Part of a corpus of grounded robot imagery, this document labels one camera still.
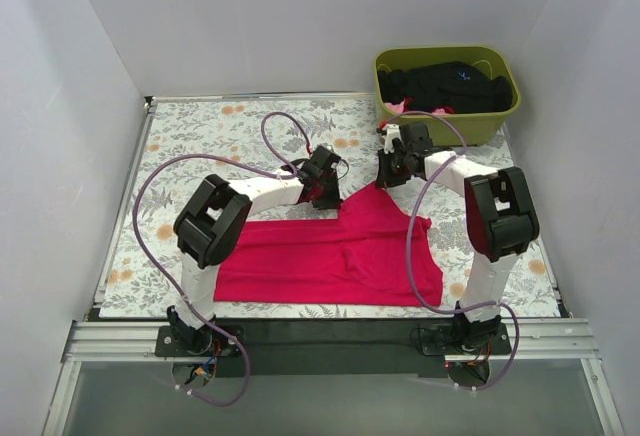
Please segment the magenta t shirt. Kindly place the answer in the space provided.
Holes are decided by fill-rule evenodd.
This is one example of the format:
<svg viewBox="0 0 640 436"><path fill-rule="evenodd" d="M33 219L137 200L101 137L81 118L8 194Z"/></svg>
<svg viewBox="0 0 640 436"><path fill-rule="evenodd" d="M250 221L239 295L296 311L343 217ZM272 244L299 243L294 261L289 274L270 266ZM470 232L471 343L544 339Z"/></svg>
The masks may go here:
<svg viewBox="0 0 640 436"><path fill-rule="evenodd" d="M348 197L334 219L250 221L221 265L213 298L437 306L443 272L430 252L430 227L372 184Z"/></svg>

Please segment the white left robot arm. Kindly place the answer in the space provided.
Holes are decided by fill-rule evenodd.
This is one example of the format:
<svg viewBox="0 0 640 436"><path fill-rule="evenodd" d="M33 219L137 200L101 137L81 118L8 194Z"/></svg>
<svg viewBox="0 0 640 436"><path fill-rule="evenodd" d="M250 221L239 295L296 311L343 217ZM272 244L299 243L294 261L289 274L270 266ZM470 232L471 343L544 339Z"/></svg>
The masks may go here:
<svg viewBox="0 0 640 436"><path fill-rule="evenodd" d="M280 206L311 203L338 209L337 166L342 158L325 146L270 176L225 180L212 174L196 189L174 223L181 252L184 295L167 309L176 342L190 355L205 354L214 331L214 292L221 264L238 244L247 219Z"/></svg>

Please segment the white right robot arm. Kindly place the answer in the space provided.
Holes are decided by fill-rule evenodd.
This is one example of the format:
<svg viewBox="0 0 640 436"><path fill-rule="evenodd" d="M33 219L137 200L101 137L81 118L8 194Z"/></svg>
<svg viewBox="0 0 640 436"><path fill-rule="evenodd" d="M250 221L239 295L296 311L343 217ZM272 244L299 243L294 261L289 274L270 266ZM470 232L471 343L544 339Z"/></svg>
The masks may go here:
<svg viewBox="0 0 640 436"><path fill-rule="evenodd" d="M435 339L464 353L475 353L505 337L503 294L519 257L538 238L540 227L523 171L495 169L469 160L464 150L436 147L422 122L379 128L384 146L378 152L379 188L412 178L439 184L464 199L466 230L474 250L470 278L453 309L441 309L416 298L428 310L446 317Z"/></svg>

